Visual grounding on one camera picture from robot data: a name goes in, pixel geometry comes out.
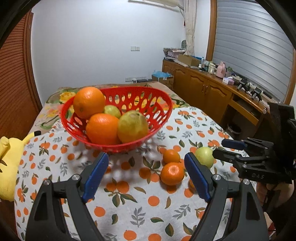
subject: wooden window frame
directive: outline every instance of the wooden window frame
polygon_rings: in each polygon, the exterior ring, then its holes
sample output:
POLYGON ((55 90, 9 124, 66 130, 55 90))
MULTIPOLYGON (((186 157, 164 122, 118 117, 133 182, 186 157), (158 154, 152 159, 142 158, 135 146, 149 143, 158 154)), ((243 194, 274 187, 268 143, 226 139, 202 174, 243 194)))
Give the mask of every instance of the wooden window frame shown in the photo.
MULTIPOLYGON (((207 54, 205 58, 208 61, 212 61, 213 59, 215 40, 216 40, 216 28, 217 28, 217 0, 211 0, 209 40, 207 43, 207 54)), ((290 81, 289 81, 285 99, 283 101, 284 104, 290 104, 292 96, 294 94, 295 85, 296 85, 296 51, 294 49, 290 81)))

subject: red object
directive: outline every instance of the red object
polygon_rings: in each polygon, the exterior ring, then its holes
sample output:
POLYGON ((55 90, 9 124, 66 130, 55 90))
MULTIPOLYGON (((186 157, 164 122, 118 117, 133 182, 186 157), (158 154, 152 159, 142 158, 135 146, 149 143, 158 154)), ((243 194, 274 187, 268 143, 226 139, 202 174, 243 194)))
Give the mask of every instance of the red object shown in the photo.
POLYGON ((133 142, 120 144, 120 145, 97 145, 90 142, 85 134, 86 121, 80 119, 75 113, 71 117, 71 120, 66 119, 66 113, 68 109, 73 104, 75 97, 69 99, 61 111, 61 121, 67 132, 77 140, 83 142, 85 145, 102 150, 104 152, 126 152, 129 150, 136 149, 141 146, 144 142, 150 139, 154 134, 156 134, 159 129, 168 121, 172 110, 173 103, 169 95, 159 89, 151 87, 118 87, 118 88, 107 88, 101 89, 102 93, 106 97, 106 105, 116 106, 122 114, 122 106, 126 106, 126 111, 138 110, 146 116, 147 122, 149 124, 149 133, 147 136, 133 142), (165 113, 161 105, 157 102, 158 98, 162 98, 168 105, 168 111, 165 113))

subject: cardboard box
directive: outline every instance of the cardboard box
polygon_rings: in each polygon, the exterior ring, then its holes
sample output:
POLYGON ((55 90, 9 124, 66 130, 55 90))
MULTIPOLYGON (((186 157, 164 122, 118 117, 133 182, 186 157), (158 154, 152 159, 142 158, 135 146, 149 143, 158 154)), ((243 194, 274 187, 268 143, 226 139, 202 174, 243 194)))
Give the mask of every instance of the cardboard box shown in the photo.
POLYGON ((152 81, 158 81, 165 86, 169 87, 171 90, 173 90, 173 85, 174 85, 174 77, 167 77, 167 78, 157 78, 152 75, 152 81))
POLYGON ((198 67, 198 65, 200 64, 200 60, 196 59, 190 55, 182 55, 180 54, 178 56, 178 61, 187 64, 188 66, 196 66, 198 67))

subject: black ear tip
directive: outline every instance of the black ear tip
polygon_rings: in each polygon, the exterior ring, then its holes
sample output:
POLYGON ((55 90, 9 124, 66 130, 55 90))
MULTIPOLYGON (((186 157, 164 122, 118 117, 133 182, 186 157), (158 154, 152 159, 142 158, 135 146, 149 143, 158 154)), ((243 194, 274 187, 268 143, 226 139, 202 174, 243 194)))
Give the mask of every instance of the black ear tip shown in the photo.
POLYGON ((41 131, 35 131, 34 132, 34 136, 36 137, 36 136, 40 136, 41 135, 41 131))

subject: basket rim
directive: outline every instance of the basket rim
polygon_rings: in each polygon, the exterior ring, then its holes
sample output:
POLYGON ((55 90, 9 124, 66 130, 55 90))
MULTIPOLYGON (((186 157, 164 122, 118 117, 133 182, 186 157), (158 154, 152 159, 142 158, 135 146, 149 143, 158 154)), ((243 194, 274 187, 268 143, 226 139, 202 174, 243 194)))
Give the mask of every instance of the basket rim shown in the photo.
POLYGON ((148 133, 148 135, 144 136, 143 138, 141 139, 138 139, 138 140, 135 140, 133 142, 127 142, 127 143, 121 143, 121 144, 117 144, 117 145, 99 145, 99 144, 94 144, 94 143, 91 143, 89 141, 85 141, 83 140, 81 137, 77 136, 77 135, 74 135, 71 133, 71 131, 68 131, 68 130, 72 130, 70 129, 70 127, 68 126, 68 123, 70 125, 72 125, 66 118, 65 118, 65 114, 66 114, 66 111, 68 111, 68 109, 70 108, 70 106, 73 104, 73 100, 75 98, 75 96, 71 97, 69 100, 67 100, 67 102, 63 105, 62 107, 62 110, 61 110, 61 122, 62 122, 62 125, 64 126, 64 128, 67 130, 67 132, 72 136, 74 137, 75 139, 83 142, 85 145, 88 145, 88 146, 93 146, 93 147, 96 147, 96 148, 99 148, 99 149, 115 149, 115 148, 124 148, 124 147, 129 147, 130 145, 135 145, 135 144, 138 144, 140 142, 144 142, 148 139, 150 139, 152 136, 154 136, 157 131, 159 131, 159 129, 161 129, 165 123, 167 123, 169 117, 171 116, 171 113, 173 111, 173 102, 172 102, 172 99, 171 97, 164 91, 160 90, 160 89, 157 89, 157 88, 153 88, 153 87, 148 87, 148 86, 120 86, 120 87, 113 87, 113 88, 102 88, 102 89, 99 89, 101 91, 104 91, 104 90, 109 90, 109 89, 126 89, 126 88, 134 88, 134 89, 153 89, 153 90, 157 90, 159 92, 161 92, 162 94, 161 95, 165 95, 168 99, 169 99, 169 102, 165 101, 168 105, 168 110, 167 112, 165 113, 165 115, 167 116, 166 117, 166 120, 164 120, 159 126, 158 128, 156 128, 153 132, 151 133, 148 133))

